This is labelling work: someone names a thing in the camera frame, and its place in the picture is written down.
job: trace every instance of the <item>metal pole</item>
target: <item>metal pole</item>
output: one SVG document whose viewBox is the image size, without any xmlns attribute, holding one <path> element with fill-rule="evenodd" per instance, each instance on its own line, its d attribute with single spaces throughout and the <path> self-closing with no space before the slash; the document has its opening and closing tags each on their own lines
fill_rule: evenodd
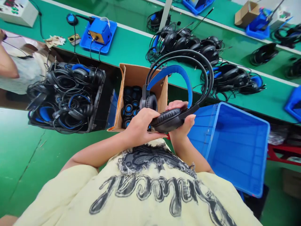
<svg viewBox="0 0 301 226">
<path fill-rule="evenodd" d="M 159 30 L 161 30 L 166 24 L 171 5 L 172 5 L 172 0 L 166 0 Z"/>
</svg>

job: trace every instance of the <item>red stool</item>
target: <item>red stool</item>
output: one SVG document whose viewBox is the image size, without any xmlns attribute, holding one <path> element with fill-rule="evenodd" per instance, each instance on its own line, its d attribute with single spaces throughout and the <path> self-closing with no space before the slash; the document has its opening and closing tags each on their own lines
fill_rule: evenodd
<svg viewBox="0 0 301 226">
<path fill-rule="evenodd" d="M 278 158 L 276 153 L 283 154 L 281 158 Z M 298 165 L 301 166 L 301 163 L 293 162 L 287 160 L 289 157 L 299 157 L 301 158 L 301 148 L 296 146 L 289 146 L 289 145 L 268 145 L 268 155 L 269 157 L 267 160 L 276 161 L 276 162 L 282 162 L 282 163 L 288 163 L 292 165 Z"/>
</svg>

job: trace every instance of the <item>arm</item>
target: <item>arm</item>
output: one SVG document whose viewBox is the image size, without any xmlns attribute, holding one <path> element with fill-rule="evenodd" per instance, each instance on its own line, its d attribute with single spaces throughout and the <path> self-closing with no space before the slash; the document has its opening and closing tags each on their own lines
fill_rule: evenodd
<svg viewBox="0 0 301 226">
<path fill-rule="evenodd" d="M 19 78 L 16 64 L 1 45 L 5 33 L 0 30 L 0 76 L 5 78 Z"/>
<path fill-rule="evenodd" d="M 174 108 L 187 108 L 187 102 L 176 100 L 169 103 L 166 110 Z M 182 159 L 188 166 L 194 163 L 195 172 L 214 173 L 207 160 L 198 152 L 187 137 L 191 127 L 194 125 L 195 115 L 186 117 L 184 124 L 169 133 L 172 146 L 176 155 Z"/>
<path fill-rule="evenodd" d="M 90 165 L 101 167 L 114 155 L 132 147 L 152 140 L 167 137 L 162 133 L 148 133 L 147 128 L 152 119 L 160 114 L 150 108 L 143 108 L 132 120 L 125 131 L 108 139 L 92 144 L 76 153 L 61 171 L 75 165 Z"/>
</svg>

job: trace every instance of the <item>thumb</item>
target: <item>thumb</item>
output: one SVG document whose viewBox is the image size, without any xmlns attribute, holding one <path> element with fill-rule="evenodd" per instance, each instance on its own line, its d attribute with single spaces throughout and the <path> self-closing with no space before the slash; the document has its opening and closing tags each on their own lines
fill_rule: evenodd
<svg viewBox="0 0 301 226">
<path fill-rule="evenodd" d="M 156 139 L 159 139 L 159 138 L 167 138 L 168 136 L 164 133 L 149 133 L 149 137 L 152 140 L 156 140 Z"/>
<path fill-rule="evenodd" d="M 185 131 L 189 131 L 191 129 L 191 127 L 194 125 L 194 119 L 195 119 L 196 115 L 188 115 L 184 121 L 183 124 L 183 130 Z"/>
</svg>

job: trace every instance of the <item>blue soldering stand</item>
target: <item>blue soldering stand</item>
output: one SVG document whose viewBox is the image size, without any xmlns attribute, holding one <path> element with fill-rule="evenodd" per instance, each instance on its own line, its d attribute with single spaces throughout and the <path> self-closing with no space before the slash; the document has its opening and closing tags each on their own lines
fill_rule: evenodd
<svg viewBox="0 0 301 226">
<path fill-rule="evenodd" d="M 268 16 L 272 13 L 268 9 L 260 9 L 259 16 L 256 17 L 246 28 L 246 34 L 257 39 L 266 39 L 270 36 L 270 26 Z"/>
</svg>

